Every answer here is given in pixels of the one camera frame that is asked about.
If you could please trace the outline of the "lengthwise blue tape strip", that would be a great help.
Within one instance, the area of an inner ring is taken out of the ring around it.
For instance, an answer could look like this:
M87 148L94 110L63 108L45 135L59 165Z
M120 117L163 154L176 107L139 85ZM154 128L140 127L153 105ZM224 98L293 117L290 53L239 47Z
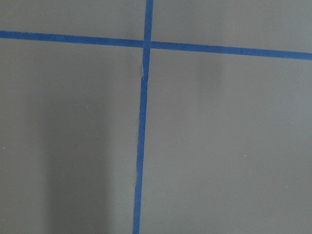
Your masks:
M152 37L153 5L154 5L153 0L146 1L144 38L142 50L142 78L140 87L140 103L138 116L136 184L134 193L134 213L133 213L133 228L132 228L132 233L134 234L140 233L140 215L141 215L141 200L142 200L143 164L145 150L145 130L146 130L151 37Z

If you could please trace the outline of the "long crosswise blue tape strip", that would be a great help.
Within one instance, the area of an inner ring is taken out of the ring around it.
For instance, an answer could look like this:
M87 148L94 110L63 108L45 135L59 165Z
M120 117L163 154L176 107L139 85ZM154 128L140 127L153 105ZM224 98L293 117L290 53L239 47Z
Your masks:
M46 34L46 33L29 33L29 32L16 32L16 31L1 31L0 37L2 39L38 40L38 41L52 41L52 42L64 42L64 43L93 44L93 45L110 45L110 46L134 47L134 48L143 48L143 44L144 44L144 41L134 40L134 39L115 39L115 38L72 36L72 35ZM161 41L152 41L150 48L161 49L161 50L206 52L206 53L283 58L283 59L298 59L298 60L311 60L312 59L311 53L304 53L304 52L214 46L214 45L200 45L200 44L187 44L187 43L173 43L173 42L161 42Z

